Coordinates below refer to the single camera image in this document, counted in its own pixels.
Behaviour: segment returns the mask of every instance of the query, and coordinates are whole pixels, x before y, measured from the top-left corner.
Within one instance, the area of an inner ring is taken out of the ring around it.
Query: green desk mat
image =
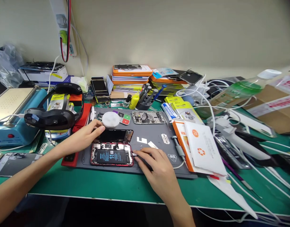
[[[154,102],[151,110],[161,110],[160,103]],[[243,114],[247,114],[244,110],[238,111]],[[255,136],[290,146],[290,136],[278,135],[277,138],[270,139],[260,133],[253,131],[252,133]],[[37,149],[39,149],[40,145],[45,142],[47,141],[43,137],[42,141],[39,142]],[[282,151],[289,151],[288,148],[276,144],[265,144]],[[44,151],[44,154],[51,150],[52,147],[53,146],[48,145]],[[62,160],[59,160],[47,172],[47,174],[40,179],[40,181],[32,188],[30,193],[106,200],[162,203],[162,200],[152,190],[145,176],[68,168],[61,166],[61,161]],[[278,182],[265,169],[259,168],[259,170],[290,195],[290,190]],[[276,170],[288,183],[290,183],[290,175],[285,173],[280,168],[277,168]],[[269,208],[273,213],[290,215],[290,200],[273,185],[263,179],[255,170],[242,170],[240,175],[253,187],[255,192],[263,198],[260,202]],[[0,178],[0,184],[6,179],[7,178]],[[178,179],[178,182],[186,201],[191,206],[242,211],[242,209],[235,202],[212,185],[206,176],[199,175],[199,178],[195,180]],[[232,182],[232,186],[238,193],[243,195],[247,203],[254,211],[266,212],[254,201],[252,201],[252,199],[250,199],[237,185],[235,185],[234,182]]]

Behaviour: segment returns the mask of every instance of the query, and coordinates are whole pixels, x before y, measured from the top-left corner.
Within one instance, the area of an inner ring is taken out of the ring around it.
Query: tube of glue
[[[178,118],[177,114],[173,111],[168,103],[162,103],[161,107],[168,117],[169,121],[172,121],[174,118]]]

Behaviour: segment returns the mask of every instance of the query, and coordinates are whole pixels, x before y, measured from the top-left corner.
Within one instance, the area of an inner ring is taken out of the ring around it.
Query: screen separator machine
[[[0,95],[0,147],[28,145],[34,140],[38,128],[28,126],[24,118],[7,116],[23,114],[26,109],[37,107],[45,96],[46,91],[38,86],[9,88]]]

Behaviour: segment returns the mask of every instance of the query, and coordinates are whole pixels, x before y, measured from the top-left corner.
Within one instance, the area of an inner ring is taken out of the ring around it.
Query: gray silicone mat
[[[132,111],[136,110],[127,110],[127,109],[107,109],[107,108],[96,108],[96,116],[99,113],[106,113],[108,111],[117,110],[124,114],[128,114],[131,116]],[[119,124],[116,129],[130,129],[133,130],[133,135],[131,142],[131,148],[133,150],[140,150],[144,147],[150,147],[148,144],[137,142],[137,137],[139,140],[142,138],[147,139],[147,143],[152,141],[159,149],[163,150],[167,155],[168,158],[173,165],[173,167],[177,167],[182,163],[181,157],[178,156],[176,147],[174,144],[172,136],[175,135],[174,129],[171,124],[152,124],[152,125],[138,125],[133,122],[132,116],[129,125]],[[162,134],[166,134],[169,139],[169,144],[163,142]],[[124,172],[124,173],[134,173],[134,174],[143,174],[142,170],[139,168],[138,163],[135,161],[134,166],[132,167],[113,167],[113,166],[93,166],[90,164],[90,150],[91,146],[86,148],[85,150],[79,152],[77,168],[87,168],[87,169],[95,169],[95,170],[102,170],[102,171],[113,171],[113,172]],[[195,179],[197,178],[196,174],[192,174],[188,171],[186,165],[183,165],[179,169],[175,169],[176,176],[178,178],[185,178],[185,179]]]

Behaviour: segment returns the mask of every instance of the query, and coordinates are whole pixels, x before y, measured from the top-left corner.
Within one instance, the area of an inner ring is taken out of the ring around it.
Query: plastic bottle
[[[140,99],[140,94],[139,92],[134,94],[133,97],[131,98],[131,102],[128,106],[129,109],[135,109],[136,105],[138,104],[138,101]]]
[[[129,94],[126,98],[126,100],[123,102],[123,107],[124,108],[128,108],[129,106],[129,103],[130,103],[130,100],[131,100],[131,94]]]
[[[272,69],[266,69],[258,74],[256,77],[241,80],[232,84],[223,90],[220,94],[213,97],[209,102],[212,106],[220,106],[225,108],[230,108],[243,100],[246,100],[258,93],[260,93],[265,85],[268,83],[269,79],[272,79],[281,72]],[[225,109],[212,107],[214,114],[219,114]],[[211,116],[210,108],[197,108],[195,109],[201,118],[207,119]]]

